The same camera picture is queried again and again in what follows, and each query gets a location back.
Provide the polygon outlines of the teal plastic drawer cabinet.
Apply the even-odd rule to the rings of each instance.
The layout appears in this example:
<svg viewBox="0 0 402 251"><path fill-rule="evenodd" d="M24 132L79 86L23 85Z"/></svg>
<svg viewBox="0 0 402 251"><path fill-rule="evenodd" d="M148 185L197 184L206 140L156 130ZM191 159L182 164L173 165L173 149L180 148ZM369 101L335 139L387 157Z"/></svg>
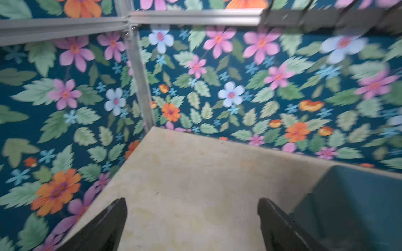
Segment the teal plastic drawer cabinet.
<svg viewBox="0 0 402 251"><path fill-rule="evenodd" d="M402 180L334 166L290 217L329 251L400 251Z"/></svg>

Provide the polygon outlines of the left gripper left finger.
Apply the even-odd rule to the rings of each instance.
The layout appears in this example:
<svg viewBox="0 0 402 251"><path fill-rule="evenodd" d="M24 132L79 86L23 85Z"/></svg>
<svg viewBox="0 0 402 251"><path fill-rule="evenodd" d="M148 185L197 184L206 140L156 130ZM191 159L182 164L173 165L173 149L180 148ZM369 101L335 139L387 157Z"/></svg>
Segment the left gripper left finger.
<svg viewBox="0 0 402 251"><path fill-rule="evenodd" d="M62 244L59 251L116 251L127 220L125 198L109 204L84 228Z"/></svg>

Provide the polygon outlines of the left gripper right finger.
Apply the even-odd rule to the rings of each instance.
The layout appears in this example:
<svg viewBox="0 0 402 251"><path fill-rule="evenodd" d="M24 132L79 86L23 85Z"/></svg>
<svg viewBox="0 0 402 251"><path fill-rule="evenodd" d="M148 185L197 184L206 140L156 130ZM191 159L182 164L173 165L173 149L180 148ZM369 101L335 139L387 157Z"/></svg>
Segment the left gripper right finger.
<svg viewBox="0 0 402 251"><path fill-rule="evenodd" d="M325 251L326 248L300 228L268 198L258 202L257 214L267 251Z"/></svg>

